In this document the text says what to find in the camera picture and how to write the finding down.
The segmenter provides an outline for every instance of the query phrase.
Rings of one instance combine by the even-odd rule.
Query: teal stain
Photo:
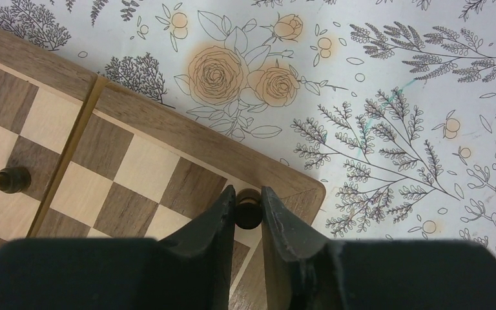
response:
[[[416,79],[412,79],[412,80],[411,80],[410,82],[408,82],[406,85],[404,85],[403,87],[401,87],[401,88],[400,88],[400,93],[403,93],[403,91],[404,91],[404,89],[405,89],[406,87],[408,87],[408,86],[410,86],[410,85],[414,84],[415,82],[416,82]],[[364,130],[367,130],[367,129],[371,126],[371,124],[373,123],[373,120],[374,120],[373,118],[370,118],[370,119],[368,120],[368,122],[366,123],[366,126],[364,127]],[[358,150],[358,155],[356,155],[356,156],[357,156],[357,157],[360,157],[360,155],[362,155],[362,149],[359,149],[359,150]]]

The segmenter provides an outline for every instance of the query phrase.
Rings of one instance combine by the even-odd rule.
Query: orange rose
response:
[[[290,105],[300,88],[292,72],[275,67],[250,73],[248,85],[254,90],[259,100],[272,107]]]
[[[224,105],[237,98],[246,86],[248,66],[234,52],[210,47],[200,52],[189,64],[189,90],[201,104]]]
[[[293,40],[297,38],[303,30],[303,22],[294,14],[284,16],[274,25],[273,32],[280,39]]]

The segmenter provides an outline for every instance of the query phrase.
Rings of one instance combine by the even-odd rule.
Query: wooden chessboard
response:
[[[174,111],[0,31],[0,169],[33,185],[0,193],[0,245],[28,237],[153,237],[223,188],[270,186],[311,223],[319,182]],[[261,230],[236,228],[230,309],[265,309]]]
[[[0,31],[0,170],[32,175],[27,191],[0,192],[0,246],[27,236],[96,76]]]

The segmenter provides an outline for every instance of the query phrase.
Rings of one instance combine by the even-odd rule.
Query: white floral tablecloth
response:
[[[496,0],[0,0],[0,28],[320,180],[330,238],[496,257]]]

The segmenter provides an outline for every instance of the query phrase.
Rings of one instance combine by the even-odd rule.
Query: chess piece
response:
[[[10,167],[0,171],[0,191],[13,194],[26,190],[29,185],[31,175],[24,167]]]
[[[234,221],[242,229],[254,229],[262,222],[262,195],[255,189],[243,189],[236,195]]]

